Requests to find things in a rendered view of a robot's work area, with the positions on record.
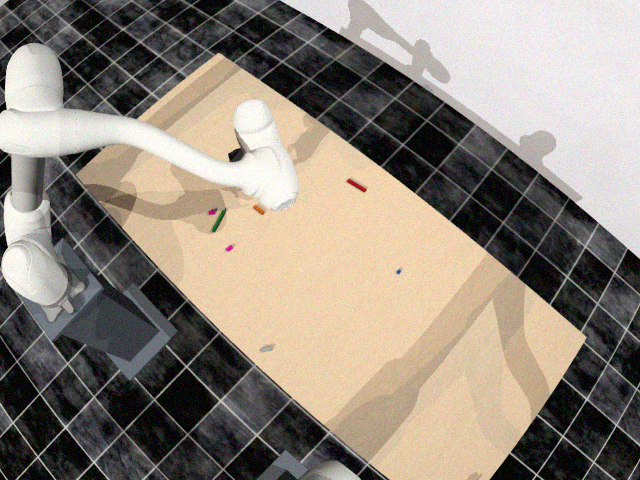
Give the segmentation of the dark red rod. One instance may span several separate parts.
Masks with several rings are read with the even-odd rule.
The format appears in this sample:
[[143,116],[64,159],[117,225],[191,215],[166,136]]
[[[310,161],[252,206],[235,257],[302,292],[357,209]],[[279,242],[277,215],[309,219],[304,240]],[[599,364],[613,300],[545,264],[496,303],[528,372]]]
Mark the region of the dark red rod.
[[351,179],[348,179],[347,182],[350,183],[351,185],[355,186],[359,190],[363,191],[364,193],[367,191],[366,188],[362,187],[361,185],[357,184],[356,182],[352,181]]

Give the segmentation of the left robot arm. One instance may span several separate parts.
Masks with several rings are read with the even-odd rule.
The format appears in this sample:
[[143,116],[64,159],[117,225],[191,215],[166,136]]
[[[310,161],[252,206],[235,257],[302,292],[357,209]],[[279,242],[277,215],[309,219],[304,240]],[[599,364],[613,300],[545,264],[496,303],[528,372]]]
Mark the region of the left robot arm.
[[5,94],[0,149],[11,154],[12,189],[4,202],[8,248],[2,272],[17,293],[41,303],[50,322],[64,310],[76,310],[72,301],[87,286],[52,243],[50,200],[43,189],[45,157],[130,145],[210,182],[241,188],[273,211],[287,209],[299,194],[293,162],[272,112],[260,99],[237,105],[233,125],[244,155],[225,162],[144,121],[65,108],[60,62],[39,43],[23,45],[12,55]]

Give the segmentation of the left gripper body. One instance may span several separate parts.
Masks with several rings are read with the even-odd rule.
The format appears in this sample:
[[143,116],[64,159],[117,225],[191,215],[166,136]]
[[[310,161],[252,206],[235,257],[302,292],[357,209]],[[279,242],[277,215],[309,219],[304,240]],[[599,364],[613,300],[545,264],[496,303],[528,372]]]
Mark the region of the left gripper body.
[[228,153],[229,162],[239,161],[242,158],[243,155],[244,154],[241,151],[241,148],[237,148],[237,149],[231,151],[230,153]]

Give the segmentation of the dark green rod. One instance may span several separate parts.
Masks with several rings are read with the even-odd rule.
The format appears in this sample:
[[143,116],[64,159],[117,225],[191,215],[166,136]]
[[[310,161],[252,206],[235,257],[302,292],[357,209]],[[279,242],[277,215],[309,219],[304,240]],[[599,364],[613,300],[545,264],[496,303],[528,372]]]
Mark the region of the dark green rod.
[[215,223],[214,227],[213,227],[213,228],[212,228],[212,230],[211,230],[212,232],[214,232],[214,233],[215,233],[215,231],[216,231],[217,227],[219,226],[219,224],[220,224],[220,222],[221,222],[221,220],[222,220],[222,218],[223,218],[223,216],[224,216],[224,214],[225,214],[225,213],[226,213],[226,211],[225,211],[225,210],[222,210],[222,212],[221,212],[221,214],[219,215],[219,217],[218,217],[218,219],[217,219],[217,221],[216,221],[216,223]]

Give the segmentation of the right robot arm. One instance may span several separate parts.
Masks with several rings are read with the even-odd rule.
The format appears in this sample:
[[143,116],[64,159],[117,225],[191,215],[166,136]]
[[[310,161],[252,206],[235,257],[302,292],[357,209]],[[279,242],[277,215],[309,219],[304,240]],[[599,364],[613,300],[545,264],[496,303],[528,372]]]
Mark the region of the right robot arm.
[[334,461],[325,461],[320,463],[307,472],[305,472],[298,480],[361,480],[355,473],[344,466],[342,463]]

